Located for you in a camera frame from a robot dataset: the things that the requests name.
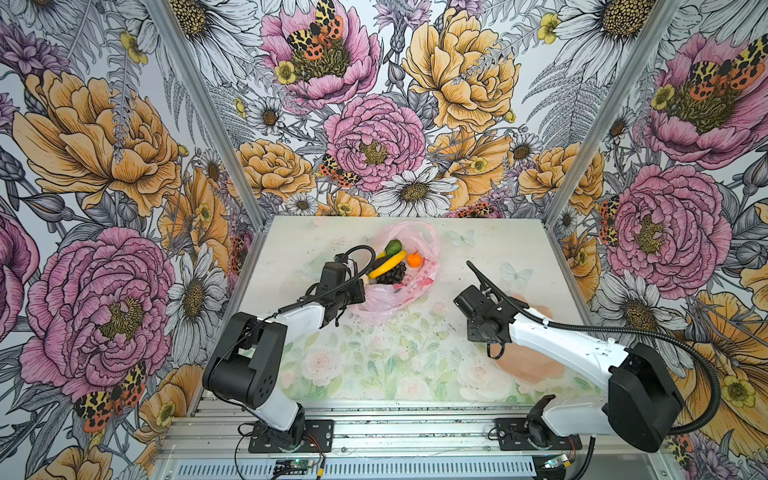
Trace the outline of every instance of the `wall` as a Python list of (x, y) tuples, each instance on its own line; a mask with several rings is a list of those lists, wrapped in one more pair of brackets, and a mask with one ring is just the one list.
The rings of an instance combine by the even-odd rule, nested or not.
[(140, 2), (0, 12), (2, 477), (141, 480), (252, 227)]
[[(669, 333), (717, 366), (717, 416), (671, 443), (687, 478), (768, 478), (768, 5), (757, 5), (680, 8), (671, 28), (690, 31), (660, 43), (605, 132), (598, 205), (573, 197), (554, 226), (596, 324)], [(739, 69), (740, 55), (753, 67)], [(729, 60), (729, 78), (706, 83)], [(702, 413), (709, 385), (690, 356), (619, 340), (659, 349), (686, 399), (681, 422)]]
[[(325, 46), (317, 3), (339, 18)], [(172, 3), (272, 215), (543, 217), (654, 1), (317, 3), (262, 2), (256, 34), (234, 43)], [(226, 10), (200, 5), (199, 18)], [(583, 214), (603, 167), (596, 156), (579, 187)]]

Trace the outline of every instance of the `floral table mat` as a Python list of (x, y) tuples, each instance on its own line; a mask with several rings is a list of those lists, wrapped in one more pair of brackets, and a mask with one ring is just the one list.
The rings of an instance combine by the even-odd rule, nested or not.
[[(365, 243), (398, 219), (278, 217), (240, 310), (273, 312), (301, 296), (333, 253)], [(381, 325), (351, 313), (286, 344), (279, 385), (295, 400), (354, 399), (530, 404), (543, 392), (594, 396), (576, 372), (536, 384), (522, 382), (487, 358), (485, 344), (466, 339), (466, 319), (452, 304), (476, 284), (472, 260), (491, 280), (555, 319), (580, 323), (571, 293), (537, 220), (429, 219), (441, 244), (440, 271), (430, 291)]]

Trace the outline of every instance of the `vented metal strip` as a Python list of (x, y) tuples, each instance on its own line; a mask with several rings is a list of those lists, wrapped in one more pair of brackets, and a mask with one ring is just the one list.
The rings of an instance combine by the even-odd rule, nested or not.
[[(271, 478), (274, 459), (238, 460), (243, 477)], [(317, 467), (305, 475), (281, 478), (315, 478)], [(530, 478), (536, 476), (529, 456), (484, 456), (444, 458), (329, 458), (323, 478)], [(175, 480), (240, 480), (233, 460), (182, 460)]]

